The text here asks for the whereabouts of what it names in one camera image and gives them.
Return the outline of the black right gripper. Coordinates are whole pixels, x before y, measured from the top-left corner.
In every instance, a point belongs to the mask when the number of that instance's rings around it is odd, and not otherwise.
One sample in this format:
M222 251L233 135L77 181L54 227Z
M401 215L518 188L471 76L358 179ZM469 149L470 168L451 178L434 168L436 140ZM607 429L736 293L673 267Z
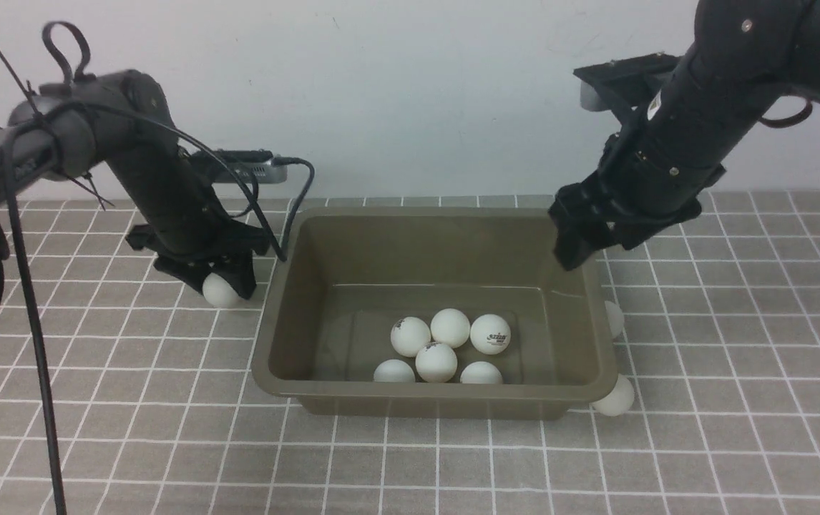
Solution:
M554 196L548 209L557 228L553 252L564 270L576 270L603 248L632 249L671 226L696 219L702 210L694 198L668 214L643 214L604 192L597 173L592 173Z

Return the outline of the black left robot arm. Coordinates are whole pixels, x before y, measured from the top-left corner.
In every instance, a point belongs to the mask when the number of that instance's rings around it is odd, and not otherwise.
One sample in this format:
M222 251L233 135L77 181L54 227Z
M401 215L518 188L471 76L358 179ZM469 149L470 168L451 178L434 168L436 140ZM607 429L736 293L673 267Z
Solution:
M156 254L156 270L201 291L208 276L223 278L243 299L256 281L254 255L270 237L228 214L195 158L178 143L167 99L145 73L128 71L46 84L35 97L46 117L34 126L20 104L0 129L0 205L7 188L37 180L79 178L105 163L145 219L126 241ZM10 245L0 224L0 306Z

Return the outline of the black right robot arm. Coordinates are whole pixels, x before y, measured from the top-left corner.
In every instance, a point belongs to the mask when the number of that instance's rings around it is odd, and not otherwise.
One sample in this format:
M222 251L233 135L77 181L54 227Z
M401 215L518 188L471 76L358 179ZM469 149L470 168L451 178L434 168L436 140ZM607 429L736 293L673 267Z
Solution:
M595 172L550 208L554 254L574 270L597 251L633 249L697 218L698 195L756 124L785 128L820 104L820 1L701 1L694 40L667 54L574 70L585 109L620 130Z

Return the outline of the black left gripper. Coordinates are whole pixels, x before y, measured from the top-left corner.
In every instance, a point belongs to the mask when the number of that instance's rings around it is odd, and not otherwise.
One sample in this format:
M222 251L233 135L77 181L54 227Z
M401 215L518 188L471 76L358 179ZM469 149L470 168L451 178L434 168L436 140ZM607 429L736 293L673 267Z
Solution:
M238 296L250 300L256 289L253 254L266 254L270 237L256 226L227 220L207 230L180 226L159 231L154 225L135 225L126 243L134 251L153 251L155 270L177 278L197 294L202 295L204 281L216 273L228 275Z

